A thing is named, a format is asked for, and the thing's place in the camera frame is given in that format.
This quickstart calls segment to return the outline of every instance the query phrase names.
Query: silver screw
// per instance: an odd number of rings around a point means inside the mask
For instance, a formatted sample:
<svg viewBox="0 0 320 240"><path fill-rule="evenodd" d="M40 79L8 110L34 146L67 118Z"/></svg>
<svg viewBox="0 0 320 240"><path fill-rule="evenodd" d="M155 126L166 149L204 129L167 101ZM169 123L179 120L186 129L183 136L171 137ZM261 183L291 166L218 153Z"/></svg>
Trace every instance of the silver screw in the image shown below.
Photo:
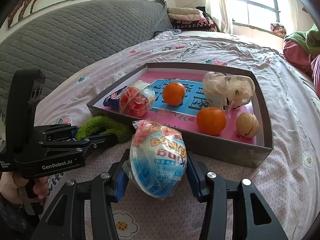
<svg viewBox="0 0 320 240"><path fill-rule="evenodd" d="M72 186L74 183L75 183L75 181L73 179L69 179L66 182L67 186Z"/></svg>
<svg viewBox="0 0 320 240"><path fill-rule="evenodd" d="M214 179L215 177L217 177L217 174L213 171L210 171L207 173L207 176L211 179Z"/></svg>
<svg viewBox="0 0 320 240"><path fill-rule="evenodd" d="M101 177L102 179L107 179L107 178L110 177L110 174L107 173L107 172L104 172L104 173L101 173L100 177Z"/></svg>
<svg viewBox="0 0 320 240"><path fill-rule="evenodd" d="M245 184L246 186L249 186L251 184L251 180L249 179L243 179L242 183Z"/></svg>

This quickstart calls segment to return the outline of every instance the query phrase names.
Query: wire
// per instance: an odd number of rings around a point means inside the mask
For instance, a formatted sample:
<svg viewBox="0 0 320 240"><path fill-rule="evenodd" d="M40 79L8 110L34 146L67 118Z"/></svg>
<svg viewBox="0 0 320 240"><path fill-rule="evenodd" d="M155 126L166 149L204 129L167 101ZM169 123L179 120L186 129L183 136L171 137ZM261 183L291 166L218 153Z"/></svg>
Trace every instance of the wire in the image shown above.
<svg viewBox="0 0 320 240"><path fill-rule="evenodd" d="M189 6L190 4L194 3L195 1L197 1L197 0L193 0L191 3L187 4L186 6L183 6L183 8Z"/></svg>

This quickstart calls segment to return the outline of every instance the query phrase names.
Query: hand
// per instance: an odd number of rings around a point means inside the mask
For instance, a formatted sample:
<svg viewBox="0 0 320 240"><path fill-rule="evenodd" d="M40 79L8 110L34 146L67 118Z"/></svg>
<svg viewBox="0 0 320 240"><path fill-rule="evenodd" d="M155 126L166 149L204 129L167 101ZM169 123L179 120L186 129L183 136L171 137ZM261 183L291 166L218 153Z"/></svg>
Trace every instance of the hand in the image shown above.
<svg viewBox="0 0 320 240"><path fill-rule="evenodd" d="M49 193L49 177L38 179L33 186L33 192L38 196L34 199L29 199L30 202L38 202L44 199ZM28 183L27 179L21 177L18 172L3 172L0 181L0 192L10 202L14 204L22 203L22 195L19 194L17 188L23 187Z"/></svg>

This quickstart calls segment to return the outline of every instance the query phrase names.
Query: headboard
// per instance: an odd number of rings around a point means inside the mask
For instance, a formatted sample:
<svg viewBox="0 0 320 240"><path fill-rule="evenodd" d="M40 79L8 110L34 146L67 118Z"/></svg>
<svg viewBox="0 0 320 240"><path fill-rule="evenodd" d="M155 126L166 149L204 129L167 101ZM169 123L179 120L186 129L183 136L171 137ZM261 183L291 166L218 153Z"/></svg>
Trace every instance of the headboard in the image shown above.
<svg viewBox="0 0 320 240"><path fill-rule="evenodd" d="M0 44L0 111L18 69L40 68L47 96L82 68L170 28L163 0L92 0L39 16Z"/></svg>

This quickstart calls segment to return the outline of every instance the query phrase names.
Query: orange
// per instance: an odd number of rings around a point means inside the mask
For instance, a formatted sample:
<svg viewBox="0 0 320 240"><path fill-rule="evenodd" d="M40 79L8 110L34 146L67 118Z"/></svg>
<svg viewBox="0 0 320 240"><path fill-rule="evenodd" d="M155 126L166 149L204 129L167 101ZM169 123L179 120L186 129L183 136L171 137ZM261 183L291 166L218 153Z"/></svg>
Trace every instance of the orange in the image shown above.
<svg viewBox="0 0 320 240"><path fill-rule="evenodd" d="M198 112L196 122L202 133L216 135L226 127L227 118L222 109L206 107Z"/></svg>
<svg viewBox="0 0 320 240"><path fill-rule="evenodd" d="M169 106L179 106L186 95L184 85L179 82L167 84L162 91L162 98Z"/></svg>

